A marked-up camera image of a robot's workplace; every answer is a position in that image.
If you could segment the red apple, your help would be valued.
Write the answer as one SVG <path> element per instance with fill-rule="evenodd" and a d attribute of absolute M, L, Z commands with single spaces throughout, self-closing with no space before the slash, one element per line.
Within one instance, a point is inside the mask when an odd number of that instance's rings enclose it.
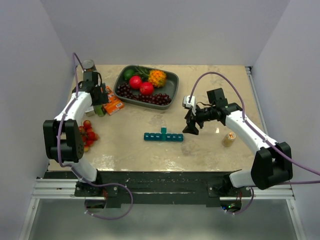
<path fill-rule="evenodd" d="M 139 88 L 139 91 L 144 96 L 152 95 L 154 92 L 154 86 L 150 82 L 143 82 Z"/>
<path fill-rule="evenodd" d="M 139 90 L 143 81 L 140 76 L 134 75 L 129 80 L 129 85 L 133 90 Z"/>

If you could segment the orange spiky fruit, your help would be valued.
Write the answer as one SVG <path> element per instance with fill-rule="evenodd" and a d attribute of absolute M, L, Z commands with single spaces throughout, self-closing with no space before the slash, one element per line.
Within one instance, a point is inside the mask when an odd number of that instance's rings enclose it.
<path fill-rule="evenodd" d="M 151 70 L 148 75 L 148 82 L 156 88 L 162 88 L 167 81 L 167 75 L 162 70 Z"/>

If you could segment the silver toothpaste box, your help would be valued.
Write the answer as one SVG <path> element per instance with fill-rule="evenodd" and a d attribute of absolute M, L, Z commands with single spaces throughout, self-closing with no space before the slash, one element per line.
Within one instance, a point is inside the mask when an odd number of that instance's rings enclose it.
<path fill-rule="evenodd" d="M 96 112 L 95 112 L 95 109 L 94 109 L 93 106 L 88 107 L 88 108 L 86 109 L 86 111 L 85 111 L 85 115 L 86 115 L 87 117 L 92 117 L 92 116 L 94 116 L 95 114 L 96 114 Z"/>

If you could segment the teal weekly pill organizer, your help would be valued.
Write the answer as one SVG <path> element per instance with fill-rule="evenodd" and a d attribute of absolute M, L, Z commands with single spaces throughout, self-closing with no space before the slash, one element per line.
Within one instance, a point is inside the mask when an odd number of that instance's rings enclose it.
<path fill-rule="evenodd" d="M 160 132 L 145 132 L 143 140 L 146 142 L 183 142 L 184 135 L 182 133 L 169 133 L 166 127 L 162 127 Z"/>

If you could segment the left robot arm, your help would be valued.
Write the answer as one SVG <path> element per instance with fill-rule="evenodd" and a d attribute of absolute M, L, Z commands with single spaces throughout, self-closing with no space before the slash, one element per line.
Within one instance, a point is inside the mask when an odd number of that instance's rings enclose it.
<path fill-rule="evenodd" d="M 82 81 L 76 82 L 70 101 L 62 112 L 43 123 L 46 155 L 62 168 L 70 168 L 78 178 L 76 187 L 85 194 L 99 196 L 104 190 L 101 174 L 85 157 L 79 126 L 89 107 L 105 115 L 104 105 L 109 102 L 106 84 L 96 70 L 83 72 Z"/>

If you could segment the grey fruit tray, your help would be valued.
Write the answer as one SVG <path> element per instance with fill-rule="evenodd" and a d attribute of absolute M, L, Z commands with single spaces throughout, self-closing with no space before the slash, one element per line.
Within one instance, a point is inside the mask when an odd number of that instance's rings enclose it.
<path fill-rule="evenodd" d="M 128 65 L 120 72 L 113 91 L 123 102 L 165 110 L 173 103 L 178 87 L 179 78 L 172 72 Z"/>

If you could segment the green lime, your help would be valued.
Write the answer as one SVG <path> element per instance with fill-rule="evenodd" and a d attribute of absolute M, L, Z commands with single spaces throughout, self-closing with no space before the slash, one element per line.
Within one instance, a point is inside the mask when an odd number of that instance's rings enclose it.
<path fill-rule="evenodd" d="M 124 74 L 123 74 L 123 78 L 126 80 L 126 81 L 129 81 L 131 79 L 131 77 L 133 77 L 135 75 L 135 70 L 133 69 L 127 69 Z"/>

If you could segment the dark red grape bunch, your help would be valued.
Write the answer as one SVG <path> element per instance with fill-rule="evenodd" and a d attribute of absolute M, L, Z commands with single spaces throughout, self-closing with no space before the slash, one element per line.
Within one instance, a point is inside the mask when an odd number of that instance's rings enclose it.
<path fill-rule="evenodd" d="M 123 83 L 117 86 L 115 89 L 115 92 L 120 97 L 129 99 L 129 100 L 149 103 L 153 105 L 166 106 L 172 102 L 172 99 L 166 93 L 157 93 L 157 94 L 134 93 L 133 89 L 130 87 L 128 83 Z"/>

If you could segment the green lidded pill bottle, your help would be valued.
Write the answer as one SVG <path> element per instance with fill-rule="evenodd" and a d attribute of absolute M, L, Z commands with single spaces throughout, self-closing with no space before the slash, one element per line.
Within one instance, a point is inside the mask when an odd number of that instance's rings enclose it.
<path fill-rule="evenodd" d="M 93 109 L 95 111 L 95 114 L 98 115 L 99 117 L 104 117 L 107 113 L 106 109 L 104 108 L 103 104 L 100 105 L 94 105 Z"/>

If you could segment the red cherry tomato cluster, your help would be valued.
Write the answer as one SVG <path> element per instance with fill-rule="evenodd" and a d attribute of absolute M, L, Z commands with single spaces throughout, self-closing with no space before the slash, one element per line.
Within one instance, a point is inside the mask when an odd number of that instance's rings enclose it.
<path fill-rule="evenodd" d="M 100 136 L 94 131 L 90 120 L 84 120 L 82 125 L 78 127 L 79 133 L 84 143 L 84 152 L 87 153 Z"/>

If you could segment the green herb sprig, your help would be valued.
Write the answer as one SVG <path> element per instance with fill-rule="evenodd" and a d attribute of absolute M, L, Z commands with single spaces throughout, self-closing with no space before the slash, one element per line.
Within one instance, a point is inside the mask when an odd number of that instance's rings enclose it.
<path fill-rule="evenodd" d="M 150 71 L 147 68 L 138 65 L 135 67 L 135 74 L 147 79 L 149 77 Z"/>

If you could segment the orange snack box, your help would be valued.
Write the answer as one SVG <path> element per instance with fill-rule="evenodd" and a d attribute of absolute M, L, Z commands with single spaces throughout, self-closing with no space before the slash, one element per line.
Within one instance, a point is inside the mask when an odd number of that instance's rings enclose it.
<path fill-rule="evenodd" d="M 108 103 L 103 104 L 103 108 L 106 111 L 106 113 L 111 116 L 118 112 L 119 110 L 123 109 L 125 107 L 124 103 L 116 96 L 116 94 L 112 91 L 112 89 L 109 86 L 106 86 L 105 88 L 107 97 L 108 97 Z"/>

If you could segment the tin can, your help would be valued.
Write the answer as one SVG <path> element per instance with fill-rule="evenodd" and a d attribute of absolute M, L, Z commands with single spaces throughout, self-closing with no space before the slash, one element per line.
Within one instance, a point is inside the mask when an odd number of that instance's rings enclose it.
<path fill-rule="evenodd" d="M 86 59 L 82 63 L 82 72 L 96 72 L 97 68 L 93 60 L 91 59 Z"/>

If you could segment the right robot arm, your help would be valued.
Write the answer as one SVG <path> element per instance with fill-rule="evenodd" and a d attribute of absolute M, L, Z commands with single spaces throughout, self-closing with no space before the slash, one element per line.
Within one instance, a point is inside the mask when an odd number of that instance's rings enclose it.
<path fill-rule="evenodd" d="M 265 190 L 293 178 L 289 161 L 291 148 L 286 142 L 269 138 L 247 116 L 237 103 L 228 103 L 222 88 L 207 92 L 209 106 L 200 108 L 193 96 L 185 96 L 182 106 L 188 110 L 184 134 L 198 135 L 205 122 L 218 121 L 232 130 L 254 154 L 250 170 L 238 170 L 224 176 L 219 191 L 233 197 L 242 187 Z"/>

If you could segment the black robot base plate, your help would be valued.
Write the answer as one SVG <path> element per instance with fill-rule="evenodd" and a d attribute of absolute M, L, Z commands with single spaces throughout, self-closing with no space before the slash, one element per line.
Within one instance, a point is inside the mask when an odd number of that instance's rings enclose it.
<path fill-rule="evenodd" d="M 103 188 L 93 196 L 76 187 L 77 177 L 71 171 L 49 171 L 46 180 L 74 180 L 76 197 L 103 198 L 108 208 L 122 204 L 135 205 L 205 205 L 219 207 L 221 197 L 251 197 L 245 187 L 232 188 L 222 194 L 219 190 L 227 172 L 219 171 L 100 171 Z"/>

